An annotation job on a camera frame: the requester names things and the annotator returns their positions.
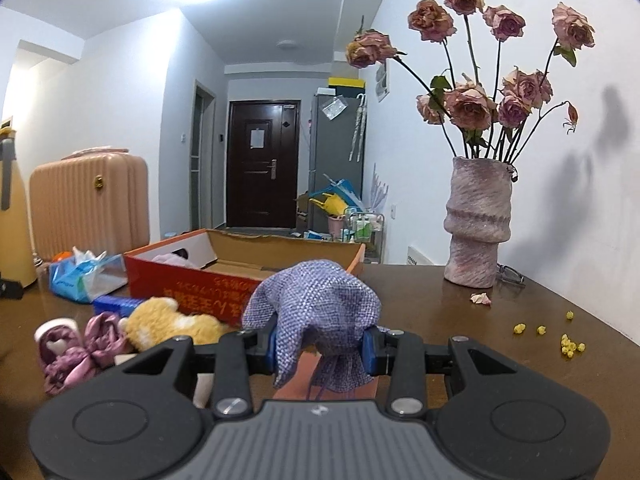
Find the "blue tissue pack open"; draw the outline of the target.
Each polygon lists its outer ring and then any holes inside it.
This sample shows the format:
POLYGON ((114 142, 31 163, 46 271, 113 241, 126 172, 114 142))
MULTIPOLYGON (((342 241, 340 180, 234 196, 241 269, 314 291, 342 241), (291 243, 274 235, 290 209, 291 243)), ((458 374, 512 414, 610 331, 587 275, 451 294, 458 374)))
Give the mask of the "blue tissue pack open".
POLYGON ((73 255, 49 266, 49 289, 52 294, 78 304, 91 304, 128 284, 122 255, 95 255, 73 248, 73 255))

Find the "yellow blue bags pile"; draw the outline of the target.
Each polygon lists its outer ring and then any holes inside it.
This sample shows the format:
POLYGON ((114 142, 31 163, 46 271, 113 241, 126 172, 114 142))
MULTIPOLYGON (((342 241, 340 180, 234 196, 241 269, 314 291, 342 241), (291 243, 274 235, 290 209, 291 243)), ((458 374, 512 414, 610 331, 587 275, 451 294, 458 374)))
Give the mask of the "yellow blue bags pile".
POLYGON ((350 210, 365 212, 366 206, 349 180, 334 180, 326 174, 329 185, 309 194, 309 201, 329 217, 344 217, 350 210))

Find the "white folded umbrella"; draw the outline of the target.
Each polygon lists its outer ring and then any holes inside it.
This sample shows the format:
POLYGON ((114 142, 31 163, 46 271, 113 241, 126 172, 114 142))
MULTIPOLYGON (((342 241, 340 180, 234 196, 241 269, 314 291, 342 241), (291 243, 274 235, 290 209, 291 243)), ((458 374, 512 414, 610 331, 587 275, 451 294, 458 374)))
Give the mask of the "white folded umbrella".
POLYGON ((363 138, 366 133, 367 122, 367 96, 359 93, 357 96, 358 106, 356 110, 355 129, 352 134, 352 145, 348 160, 350 162, 360 162, 362 157, 363 138))

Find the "grey refrigerator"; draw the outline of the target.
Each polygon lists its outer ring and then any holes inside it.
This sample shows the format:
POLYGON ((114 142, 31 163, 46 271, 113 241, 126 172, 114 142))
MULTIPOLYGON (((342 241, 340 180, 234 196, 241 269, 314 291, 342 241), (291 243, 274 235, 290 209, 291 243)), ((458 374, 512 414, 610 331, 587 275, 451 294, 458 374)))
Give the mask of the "grey refrigerator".
POLYGON ((358 196, 362 192, 363 145, 354 138, 360 101, 344 96, 315 96, 310 127, 309 197, 323 200, 322 191, 345 179, 358 196))

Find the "yellow box on fridge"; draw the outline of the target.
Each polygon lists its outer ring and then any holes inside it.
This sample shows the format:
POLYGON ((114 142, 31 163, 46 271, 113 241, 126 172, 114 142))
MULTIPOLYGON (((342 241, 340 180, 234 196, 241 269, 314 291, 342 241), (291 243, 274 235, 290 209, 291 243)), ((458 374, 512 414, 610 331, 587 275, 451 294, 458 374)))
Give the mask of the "yellow box on fridge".
POLYGON ((344 88, 363 88, 364 81, 359 78, 346 78, 346 77, 329 77, 328 85, 330 87, 344 87, 344 88))

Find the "yellow thermos jug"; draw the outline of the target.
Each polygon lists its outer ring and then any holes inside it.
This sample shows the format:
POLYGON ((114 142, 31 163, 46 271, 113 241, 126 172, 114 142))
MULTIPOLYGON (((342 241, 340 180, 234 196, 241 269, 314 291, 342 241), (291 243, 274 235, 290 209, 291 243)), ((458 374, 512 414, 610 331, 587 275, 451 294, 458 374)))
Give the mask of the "yellow thermos jug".
POLYGON ((37 281, 26 191, 17 165, 12 122, 1 124, 1 298, 21 300, 37 281))

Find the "pink textured ceramic vase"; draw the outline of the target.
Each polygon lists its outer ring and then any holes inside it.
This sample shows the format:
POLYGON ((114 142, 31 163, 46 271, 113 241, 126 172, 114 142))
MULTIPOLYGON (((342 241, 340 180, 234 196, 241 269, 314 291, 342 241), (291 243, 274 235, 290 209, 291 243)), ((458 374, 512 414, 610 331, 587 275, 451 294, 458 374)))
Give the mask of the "pink textured ceramic vase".
POLYGON ((511 237, 512 167, 489 158, 456 157, 444 229, 451 235, 444 278, 490 289, 498 273, 499 245, 511 237))

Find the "orange fruit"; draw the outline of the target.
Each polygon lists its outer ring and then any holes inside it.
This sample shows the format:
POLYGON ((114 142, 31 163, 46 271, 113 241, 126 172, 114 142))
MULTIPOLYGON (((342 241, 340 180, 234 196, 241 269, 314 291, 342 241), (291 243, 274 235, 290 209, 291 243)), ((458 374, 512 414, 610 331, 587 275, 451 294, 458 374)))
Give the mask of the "orange fruit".
POLYGON ((60 262, 65 259, 72 258, 73 255, 74 254, 72 252, 59 252, 52 258, 52 262, 60 262))

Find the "dark brown entrance door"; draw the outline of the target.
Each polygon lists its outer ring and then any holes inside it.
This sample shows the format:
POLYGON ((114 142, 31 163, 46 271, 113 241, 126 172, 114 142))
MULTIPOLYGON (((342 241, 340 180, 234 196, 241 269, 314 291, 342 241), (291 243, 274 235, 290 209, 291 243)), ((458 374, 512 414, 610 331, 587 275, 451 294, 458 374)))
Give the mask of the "dark brown entrance door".
POLYGON ((226 223, 230 228, 292 228, 296 223, 299 102, 230 104, 226 223))

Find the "pink ribbed suitcase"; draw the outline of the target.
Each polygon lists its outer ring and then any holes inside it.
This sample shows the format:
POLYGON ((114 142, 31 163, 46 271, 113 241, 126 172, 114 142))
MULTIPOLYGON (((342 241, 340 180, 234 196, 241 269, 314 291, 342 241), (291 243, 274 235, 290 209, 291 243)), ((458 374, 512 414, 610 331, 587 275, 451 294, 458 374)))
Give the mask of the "pink ribbed suitcase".
POLYGON ((74 247, 117 255, 150 241, 148 165, 126 148, 87 148, 40 165, 28 188, 44 260, 74 247))

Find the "wall electrical panel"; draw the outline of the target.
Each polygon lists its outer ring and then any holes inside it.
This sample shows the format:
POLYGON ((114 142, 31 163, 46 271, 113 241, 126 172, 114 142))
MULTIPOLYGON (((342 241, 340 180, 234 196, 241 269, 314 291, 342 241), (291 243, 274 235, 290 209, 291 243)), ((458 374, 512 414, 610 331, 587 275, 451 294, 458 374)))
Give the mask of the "wall electrical panel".
POLYGON ((387 62, 384 61, 378 64, 378 69, 375 73, 375 95, 378 102, 382 102, 389 93, 387 62))

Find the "red orange cardboard box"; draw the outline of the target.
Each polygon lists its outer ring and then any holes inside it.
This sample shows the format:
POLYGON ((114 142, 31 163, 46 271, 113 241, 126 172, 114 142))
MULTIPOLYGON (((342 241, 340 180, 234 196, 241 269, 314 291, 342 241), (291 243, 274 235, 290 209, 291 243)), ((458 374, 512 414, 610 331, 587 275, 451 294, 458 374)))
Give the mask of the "red orange cardboard box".
POLYGON ((331 260, 352 275, 361 271, 363 244, 201 229, 126 252, 130 295, 169 297, 185 314, 209 314, 238 326, 256 287, 270 275, 308 260, 331 260), (154 263, 173 252, 200 270, 154 263))

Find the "fallen pink petal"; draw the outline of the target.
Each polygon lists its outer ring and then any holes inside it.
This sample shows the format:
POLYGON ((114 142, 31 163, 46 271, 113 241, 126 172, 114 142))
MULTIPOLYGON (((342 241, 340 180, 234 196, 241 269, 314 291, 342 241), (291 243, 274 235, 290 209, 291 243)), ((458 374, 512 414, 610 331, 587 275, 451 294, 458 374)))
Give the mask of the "fallen pink petal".
POLYGON ((481 304, 482 306, 490 307, 492 304, 491 298, 486 294, 486 292, 481 292, 480 294, 472 294, 470 296, 470 301, 472 304, 481 304))

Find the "yellow white plush toy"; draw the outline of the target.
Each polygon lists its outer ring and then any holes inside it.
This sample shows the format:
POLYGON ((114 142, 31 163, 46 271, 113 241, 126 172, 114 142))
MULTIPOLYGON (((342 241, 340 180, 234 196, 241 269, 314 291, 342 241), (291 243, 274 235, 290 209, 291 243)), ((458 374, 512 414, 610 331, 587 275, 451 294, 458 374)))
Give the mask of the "yellow white plush toy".
POLYGON ((138 351, 146 351, 162 342, 187 336, 197 346, 216 344, 233 328, 208 314, 183 314, 174 298, 150 298, 139 304, 119 327, 138 351))

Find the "black eyeglasses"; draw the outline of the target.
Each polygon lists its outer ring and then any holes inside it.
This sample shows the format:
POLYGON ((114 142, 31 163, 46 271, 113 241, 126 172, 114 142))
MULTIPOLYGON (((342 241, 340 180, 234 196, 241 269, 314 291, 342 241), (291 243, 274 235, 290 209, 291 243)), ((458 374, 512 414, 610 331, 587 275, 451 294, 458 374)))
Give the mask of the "black eyeglasses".
POLYGON ((525 276, 513 269, 512 266, 505 266, 504 264, 498 264, 497 266, 497 280, 501 283, 524 287, 525 276))

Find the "small blue tissue packet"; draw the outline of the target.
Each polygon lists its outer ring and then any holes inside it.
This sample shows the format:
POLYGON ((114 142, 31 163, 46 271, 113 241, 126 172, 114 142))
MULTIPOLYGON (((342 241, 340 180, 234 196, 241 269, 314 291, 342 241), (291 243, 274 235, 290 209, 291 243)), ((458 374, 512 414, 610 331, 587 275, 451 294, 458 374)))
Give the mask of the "small blue tissue packet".
POLYGON ((117 314, 120 318, 129 318, 132 312, 144 303, 144 299, 105 295, 92 303, 93 314, 117 314))

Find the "purple satin scrunchie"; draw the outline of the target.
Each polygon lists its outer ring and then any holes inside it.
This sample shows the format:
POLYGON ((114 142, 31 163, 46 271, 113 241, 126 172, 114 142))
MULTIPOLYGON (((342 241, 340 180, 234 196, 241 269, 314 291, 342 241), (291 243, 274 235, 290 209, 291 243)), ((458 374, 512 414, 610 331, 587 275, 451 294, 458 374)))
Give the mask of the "purple satin scrunchie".
POLYGON ((57 396, 114 366, 129 347, 122 322, 116 313, 103 312, 89 318, 84 330, 72 318, 39 326, 34 341, 44 392, 57 396))

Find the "purple knitted cloth pouch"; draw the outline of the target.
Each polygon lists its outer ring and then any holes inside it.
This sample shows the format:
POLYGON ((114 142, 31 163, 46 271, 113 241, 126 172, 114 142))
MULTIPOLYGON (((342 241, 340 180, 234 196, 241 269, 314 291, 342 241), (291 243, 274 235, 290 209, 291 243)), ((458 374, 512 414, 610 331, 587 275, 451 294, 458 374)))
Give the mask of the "purple knitted cloth pouch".
POLYGON ((378 325, 381 300, 373 289, 338 263, 297 263, 260 283, 242 315, 244 330, 259 330, 275 316, 277 373, 285 387, 303 351, 320 354, 309 385, 321 392, 348 393, 373 382, 358 353, 364 332, 378 325))

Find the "light pink soft cloth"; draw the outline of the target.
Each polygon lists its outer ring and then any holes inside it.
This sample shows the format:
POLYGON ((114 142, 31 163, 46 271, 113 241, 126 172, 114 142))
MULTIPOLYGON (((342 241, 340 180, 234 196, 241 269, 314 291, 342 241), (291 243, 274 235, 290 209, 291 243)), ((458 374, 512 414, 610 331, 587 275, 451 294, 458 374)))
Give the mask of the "light pink soft cloth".
POLYGON ((199 266, 196 266, 187 258, 183 258, 173 252, 169 254, 156 255, 152 258, 152 262, 166 264, 166 266, 178 266, 179 268, 200 270, 199 266))

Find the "dried pink rose bouquet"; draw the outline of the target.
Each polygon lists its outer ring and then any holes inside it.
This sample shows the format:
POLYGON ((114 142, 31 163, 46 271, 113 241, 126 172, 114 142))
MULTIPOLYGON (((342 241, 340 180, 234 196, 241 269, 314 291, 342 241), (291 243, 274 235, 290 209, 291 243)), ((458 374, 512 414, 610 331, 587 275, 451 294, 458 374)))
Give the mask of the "dried pink rose bouquet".
POLYGON ((569 100, 551 104, 554 92, 550 65, 552 58, 562 58, 576 67, 577 52, 596 45, 596 30, 584 14, 565 3, 559 2, 551 13, 554 43, 544 69, 530 73, 514 66, 501 76, 503 45, 524 36, 526 21, 507 6, 488 6, 485 0, 442 0, 442 4, 436 0, 420 0, 408 14, 408 29, 417 32, 423 42, 439 44, 445 52, 446 68, 430 82, 404 61, 408 54, 393 45, 390 35, 374 28, 365 29, 363 17, 345 48, 345 58, 348 65, 357 70, 396 62, 424 90, 416 97, 416 110, 424 122, 442 129, 454 156, 458 156, 458 152, 448 134, 448 124, 461 134, 463 158, 491 159, 513 167, 540 124, 555 110, 566 109, 563 128, 567 134, 575 132, 578 125, 578 110, 569 100), (471 76, 454 73, 449 39, 458 29, 449 11, 462 18, 472 64, 471 76), (470 23, 470 16, 475 14, 482 18, 497 46, 491 92, 480 80, 470 23))

